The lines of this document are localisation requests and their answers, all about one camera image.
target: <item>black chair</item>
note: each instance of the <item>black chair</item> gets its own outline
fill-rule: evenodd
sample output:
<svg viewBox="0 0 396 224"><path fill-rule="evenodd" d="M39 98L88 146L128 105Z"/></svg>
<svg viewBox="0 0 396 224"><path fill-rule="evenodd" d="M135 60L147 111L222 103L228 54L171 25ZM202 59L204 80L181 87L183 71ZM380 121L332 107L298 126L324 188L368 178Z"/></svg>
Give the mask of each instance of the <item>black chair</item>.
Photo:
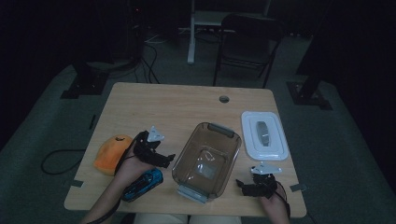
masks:
<svg viewBox="0 0 396 224"><path fill-rule="evenodd" d="M216 86L221 64L260 68L258 77L267 72L262 85L265 88L276 56L276 50L286 34L281 21L255 18L241 14L226 16L220 27L220 43L213 86Z"/></svg>

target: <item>container lid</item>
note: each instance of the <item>container lid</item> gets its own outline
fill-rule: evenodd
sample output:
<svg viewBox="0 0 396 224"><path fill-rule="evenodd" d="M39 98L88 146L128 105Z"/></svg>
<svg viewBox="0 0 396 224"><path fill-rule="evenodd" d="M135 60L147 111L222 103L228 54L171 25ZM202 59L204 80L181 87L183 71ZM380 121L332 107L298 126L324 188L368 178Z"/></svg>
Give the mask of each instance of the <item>container lid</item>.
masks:
<svg viewBox="0 0 396 224"><path fill-rule="evenodd" d="M247 154L258 161L282 161L289 147L279 117L273 112L245 111L242 114Z"/></svg>
<svg viewBox="0 0 396 224"><path fill-rule="evenodd" d="M229 128L198 124L172 169L178 193L199 203L218 198L225 190L241 142Z"/></svg>

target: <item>blue object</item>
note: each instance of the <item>blue object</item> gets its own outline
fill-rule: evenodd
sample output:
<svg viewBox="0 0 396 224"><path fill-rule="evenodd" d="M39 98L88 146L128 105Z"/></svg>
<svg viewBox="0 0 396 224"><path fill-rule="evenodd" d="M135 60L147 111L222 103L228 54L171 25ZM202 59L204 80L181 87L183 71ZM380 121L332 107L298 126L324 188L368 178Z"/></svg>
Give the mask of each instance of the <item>blue object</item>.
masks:
<svg viewBox="0 0 396 224"><path fill-rule="evenodd" d="M122 193L121 199L125 202L133 202L146 192L154 189L157 185L163 182L163 173L154 168L146 171L139 178L136 179L128 188Z"/></svg>

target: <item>desk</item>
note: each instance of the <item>desk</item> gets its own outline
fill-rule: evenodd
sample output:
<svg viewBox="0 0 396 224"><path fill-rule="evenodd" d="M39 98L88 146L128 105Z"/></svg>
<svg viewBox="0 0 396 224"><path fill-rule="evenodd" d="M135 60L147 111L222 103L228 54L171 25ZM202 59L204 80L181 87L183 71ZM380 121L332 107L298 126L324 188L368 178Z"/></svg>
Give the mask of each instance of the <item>desk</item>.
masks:
<svg viewBox="0 0 396 224"><path fill-rule="evenodd" d="M249 15L266 17L268 15L270 5L271 0L265 0L265 6L262 14L249 13ZM195 62L195 25L221 26L222 19L230 13L231 12L195 10L195 0L191 0L190 45L189 54L187 56L188 64L194 64Z"/></svg>
<svg viewBox="0 0 396 224"><path fill-rule="evenodd" d="M226 104L220 96L228 96ZM168 169L163 171L163 183L132 203L122 202L119 211L135 213L178 213L190 215L265 216L256 198L245 197L236 186L235 179L253 183L250 167L257 165L246 153L242 143L233 172L224 193L206 204L196 203L177 193L177 183L172 178L172 167L198 123L208 121L227 126L243 140L241 115L244 111L272 111L277 113L271 91L202 86L177 86L160 84L117 83L111 91L102 115L93 132L87 151L78 168L75 180L82 187L72 186L64 206L70 210L89 210L111 181L92 163L99 147L111 136L124 133L135 137L149 130L151 125L165 136L157 151L163 155L177 154ZM303 195L291 192L289 186L298 184L291 155L284 161L268 161L281 167L276 174L288 193L292 217L306 213Z"/></svg>

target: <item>dark background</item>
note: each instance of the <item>dark background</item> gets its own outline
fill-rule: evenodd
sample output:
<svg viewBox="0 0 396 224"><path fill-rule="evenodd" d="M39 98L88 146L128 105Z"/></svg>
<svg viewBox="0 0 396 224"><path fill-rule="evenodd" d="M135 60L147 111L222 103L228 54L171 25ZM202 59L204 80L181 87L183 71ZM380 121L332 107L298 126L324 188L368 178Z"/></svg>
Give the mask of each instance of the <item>dark background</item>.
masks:
<svg viewBox="0 0 396 224"><path fill-rule="evenodd" d="M178 0L6 0L0 8L3 147L67 65L138 55L135 39L126 37L136 35L131 24L145 23L177 42L177 28L190 24L191 5ZM261 8L259 0L197 0L197 9ZM294 35L314 36L297 73L336 86L393 189L395 13L395 3L387 0L274 0L269 12Z"/></svg>

